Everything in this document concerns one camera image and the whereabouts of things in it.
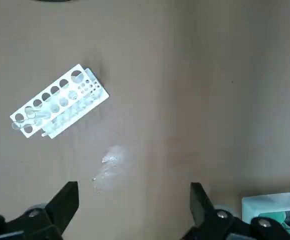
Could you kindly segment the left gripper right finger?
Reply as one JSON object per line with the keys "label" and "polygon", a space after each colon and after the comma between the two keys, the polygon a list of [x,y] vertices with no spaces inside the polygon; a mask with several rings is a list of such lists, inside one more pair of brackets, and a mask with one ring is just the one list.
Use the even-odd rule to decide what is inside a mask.
{"label": "left gripper right finger", "polygon": [[189,208],[194,226],[182,240],[290,240],[290,234],[271,218],[254,217],[246,223],[225,209],[215,208],[199,182],[190,183]]}

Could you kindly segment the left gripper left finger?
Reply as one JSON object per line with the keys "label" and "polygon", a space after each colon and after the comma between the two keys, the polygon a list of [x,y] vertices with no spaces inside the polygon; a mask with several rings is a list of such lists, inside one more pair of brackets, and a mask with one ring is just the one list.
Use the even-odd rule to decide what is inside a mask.
{"label": "left gripper left finger", "polygon": [[78,208],[78,182],[69,181],[47,204],[34,205],[11,221],[0,215],[0,240],[62,240]]}

